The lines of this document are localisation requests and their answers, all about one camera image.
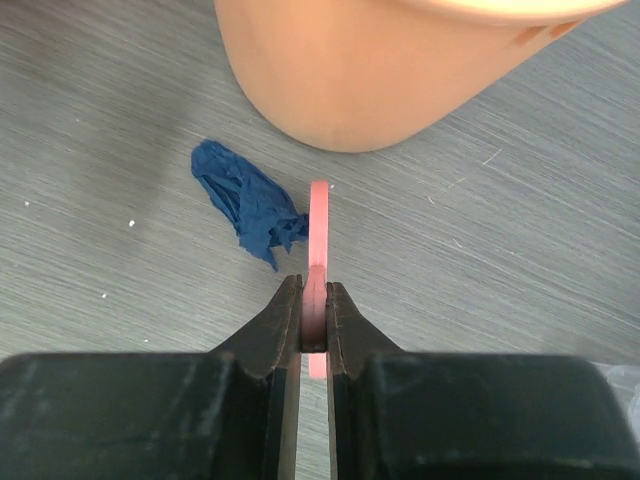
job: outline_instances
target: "transparent plastic bag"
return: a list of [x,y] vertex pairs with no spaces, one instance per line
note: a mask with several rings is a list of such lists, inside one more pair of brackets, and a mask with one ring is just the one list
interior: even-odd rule
[[611,385],[640,444],[640,366],[595,363]]

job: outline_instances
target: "white speck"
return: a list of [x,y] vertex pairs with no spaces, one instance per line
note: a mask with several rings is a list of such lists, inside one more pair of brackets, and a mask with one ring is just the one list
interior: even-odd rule
[[483,162],[483,165],[486,165],[487,163],[489,163],[491,160],[493,160],[494,158],[496,158],[498,156],[498,154],[502,151],[502,149],[498,150],[496,153],[494,153],[491,158],[489,160],[486,160],[485,162]]
[[449,185],[447,187],[447,189],[454,187],[455,185],[459,184],[460,182],[464,182],[464,177],[462,177],[460,180],[456,180],[455,182],[453,182],[451,185]]

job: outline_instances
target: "clear plastic container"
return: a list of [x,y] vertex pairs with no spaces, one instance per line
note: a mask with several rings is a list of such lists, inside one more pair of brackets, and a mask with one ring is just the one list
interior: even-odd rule
[[595,364],[613,388],[640,445],[640,366]]
[[362,152],[433,124],[626,0],[214,0],[253,105],[309,145]]

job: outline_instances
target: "crumpled blue cloth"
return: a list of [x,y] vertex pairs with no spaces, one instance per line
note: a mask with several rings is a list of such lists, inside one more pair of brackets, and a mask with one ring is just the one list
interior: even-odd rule
[[290,252],[293,242],[309,238],[309,215],[298,215],[280,185],[224,145],[204,140],[191,153],[191,172],[233,224],[240,245],[274,271],[273,247]]

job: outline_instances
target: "gray wooden surface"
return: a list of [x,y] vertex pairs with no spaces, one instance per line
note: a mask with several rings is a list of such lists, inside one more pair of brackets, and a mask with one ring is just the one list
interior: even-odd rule
[[[277,275],[238,247],[189,170],[212,137],[302,209],[335,185],[330,278],[401,346],[640,363],[639,23],[637,2],[595,19],[349,156],[251,108],[209,0],[2,0],[0,356],[207,349],[305,271],[304,246]],[[328,476],[326,438],[305,381],[299,478]]]

